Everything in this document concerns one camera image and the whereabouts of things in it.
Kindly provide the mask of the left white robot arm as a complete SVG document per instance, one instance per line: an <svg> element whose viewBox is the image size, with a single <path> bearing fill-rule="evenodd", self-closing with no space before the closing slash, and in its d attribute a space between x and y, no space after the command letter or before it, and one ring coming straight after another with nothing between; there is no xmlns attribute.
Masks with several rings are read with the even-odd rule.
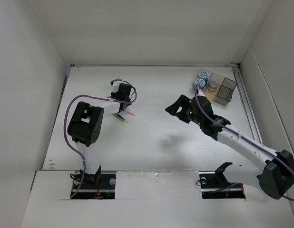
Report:
<svg viewBox="0 0 294 228"><path fill-rule="evenodd" d="M101 183L101 165L97 150L93 146L100 137L103 119L117 115L137 99L136 88L122 79L116 91L109 97L78 95L71 100L65 112L63 131L66 144L82 159L83 168L79 171L79 187L88 185L96 188Z"/></svg>

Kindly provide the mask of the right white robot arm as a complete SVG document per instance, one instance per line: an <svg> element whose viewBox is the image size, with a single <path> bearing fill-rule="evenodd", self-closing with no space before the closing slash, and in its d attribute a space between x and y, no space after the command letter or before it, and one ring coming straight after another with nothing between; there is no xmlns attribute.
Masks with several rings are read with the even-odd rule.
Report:
<svg viewBox="0 0 294 228"><path fill-rule="evenodd" d="M205 96L196 95L190 99L181 95L165 111L182 122L197 124L206 136L230 147L255 166L252 173L229 173L226 168L232 163L226 161L214 171L215 182L211 187L215 190L210 194L219 194L235 185L247 184L279 200L285 198L286 192L294 186L293 155L287 150L278 152L268 148L242 134L229 120L214 114L211 103Z"/></svg>

